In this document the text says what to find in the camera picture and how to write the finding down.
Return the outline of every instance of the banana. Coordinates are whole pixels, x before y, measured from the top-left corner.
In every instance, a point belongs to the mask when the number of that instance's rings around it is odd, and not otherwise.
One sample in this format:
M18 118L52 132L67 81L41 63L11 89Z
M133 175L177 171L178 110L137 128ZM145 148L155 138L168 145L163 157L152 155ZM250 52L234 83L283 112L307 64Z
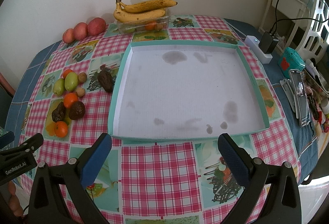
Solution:
M120 5L121 0L116 0L116 9L113 13L113 16L116 20L120 22L130 22L130 21L139 21L139 20L146 20L151 18L158 18L163 17L166 12L165 10L153 10L145 13L140 14L132 14L124 11Z
M133 5L125 5L123 2L120 2L120 5L124 7L124 10L126 12L133 14L172 7L176 4L177 2L175 2L174 0L149 0L140 3L135 3Z

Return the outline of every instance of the white floor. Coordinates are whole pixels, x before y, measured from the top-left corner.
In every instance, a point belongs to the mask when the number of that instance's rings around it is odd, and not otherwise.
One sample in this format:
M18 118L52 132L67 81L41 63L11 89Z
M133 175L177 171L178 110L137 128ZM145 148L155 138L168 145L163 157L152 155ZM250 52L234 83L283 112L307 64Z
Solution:
M329 193L329 176L312 180L308 185L299 185L298 189L302 205L302 223L307 224Z

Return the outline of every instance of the red apple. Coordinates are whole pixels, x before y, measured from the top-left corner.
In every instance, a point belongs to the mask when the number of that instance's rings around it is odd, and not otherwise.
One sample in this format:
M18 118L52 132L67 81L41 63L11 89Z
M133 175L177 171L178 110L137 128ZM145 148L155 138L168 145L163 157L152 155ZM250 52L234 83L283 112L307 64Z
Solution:
M101 34L106 28L106 22L100 17L94 18L88 24L88 33L92 36Z
M84 22L78 23L73 29L73 35L76 40L83 40L88 35L88 25Z
M67 44L74 41L73 28L69 28L67 31L64 32L63 41Z

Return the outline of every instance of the finger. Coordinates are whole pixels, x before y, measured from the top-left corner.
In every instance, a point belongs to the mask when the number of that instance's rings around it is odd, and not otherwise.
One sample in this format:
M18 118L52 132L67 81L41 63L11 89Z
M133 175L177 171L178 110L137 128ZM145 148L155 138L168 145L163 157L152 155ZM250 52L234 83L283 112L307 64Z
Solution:
M23 209L21 206L19 206L19 209L17 209L15 212L14 212L14 215L15 216L22 216L23 215Z
M17 198L16 195L13 195L10 200L9 200L9 208L11 209L11 211L16 211L17 209L19 209L20 207L20 203L19 203L19 199Z
M8 190L11 193L11 195L15 195L15 193L16 193L15 183L13 183L12 181L9 181L8 182Z

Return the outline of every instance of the black charger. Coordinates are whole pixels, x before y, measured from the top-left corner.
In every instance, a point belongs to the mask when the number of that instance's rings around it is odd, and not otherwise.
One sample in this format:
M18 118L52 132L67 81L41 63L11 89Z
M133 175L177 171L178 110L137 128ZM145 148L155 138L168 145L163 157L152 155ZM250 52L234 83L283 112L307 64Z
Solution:
M263 53L271 54L278 42L279 39L277 37L272 36L269 32L265 31L262 39L259 41L258 47Z

